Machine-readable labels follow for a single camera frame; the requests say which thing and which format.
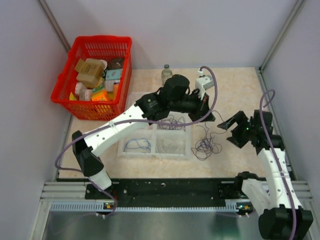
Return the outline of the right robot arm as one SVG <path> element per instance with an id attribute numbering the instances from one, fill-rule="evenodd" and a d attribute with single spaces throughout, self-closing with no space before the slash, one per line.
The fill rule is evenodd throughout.
<path id="1" fill-rule="evenodd" d="M 233 192 L 239 198 L 248 197 L 258 214 L 258 229 L 265 240 L 302 240 L 313 223 L 313 214 L 304 209 L 298 199 L 286 165 L 283 139 L 273 134 L 273 115 L 255 110 L 247 117 L 243 111 L 217 125 L 228 130 L 233 124 L 229 142 L 238 148 L 251 143 L 261 160 L 268 189 L 259 177 L 248 171 L 235 177 Z"/>

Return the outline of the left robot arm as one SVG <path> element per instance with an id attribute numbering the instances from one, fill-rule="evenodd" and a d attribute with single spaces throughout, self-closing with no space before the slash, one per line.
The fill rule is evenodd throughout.
<path id="1" fill-rule="evenodd" d="M 83 175 L 96 185 L 102 198 L 109 198 L 114 191 L 112 181 L 100 160 L 101 154 L 111 145 L 130 133 L 157 124 L 169 113 L 187 114 L 191 122 L 213 122 L 215 117 L 209 107 L 206 90 L 215 88 L 214 75 L 201 74 L 190 91 L 189 80 L 174 74 L 156 92 L 143 95 L 125 112 L 92 132 L 76 131 L 72 135 L 72 151 Z"/>

